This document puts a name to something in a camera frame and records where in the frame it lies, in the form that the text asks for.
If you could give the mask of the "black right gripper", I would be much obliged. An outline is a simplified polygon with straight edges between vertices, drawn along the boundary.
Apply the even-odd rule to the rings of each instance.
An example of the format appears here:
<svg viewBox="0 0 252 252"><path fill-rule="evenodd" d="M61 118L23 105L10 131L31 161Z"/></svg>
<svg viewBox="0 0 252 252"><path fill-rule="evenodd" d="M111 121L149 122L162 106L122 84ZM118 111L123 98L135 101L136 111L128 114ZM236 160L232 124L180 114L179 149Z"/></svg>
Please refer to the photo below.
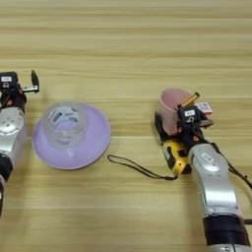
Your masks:
<svg viewBox="0 0 252 252"><path fill-rule="evenodd" d="M155 113L155 126L162 142L168 141L169 136L164 131L162 119L159 113ZM178 122L178 137L186 150L201 144L208 144L209 141L204 137L200 122Z"/></svg>

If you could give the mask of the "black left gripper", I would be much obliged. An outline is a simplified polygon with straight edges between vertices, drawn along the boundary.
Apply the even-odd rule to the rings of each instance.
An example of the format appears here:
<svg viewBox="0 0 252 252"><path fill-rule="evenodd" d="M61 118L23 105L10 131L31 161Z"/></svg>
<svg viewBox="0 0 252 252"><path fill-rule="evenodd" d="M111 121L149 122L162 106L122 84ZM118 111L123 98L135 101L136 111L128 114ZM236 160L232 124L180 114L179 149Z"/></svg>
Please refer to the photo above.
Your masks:
<svg viewBox="0 0 252 252"><path fill-rule="evenodd" d="M32 86L24 87L17 86L0 91L0 110L10 107L18 107L21 111L25 111L27 103L26 93L37 93L39 87L39 79L35 70L31 70Z"/></svg>

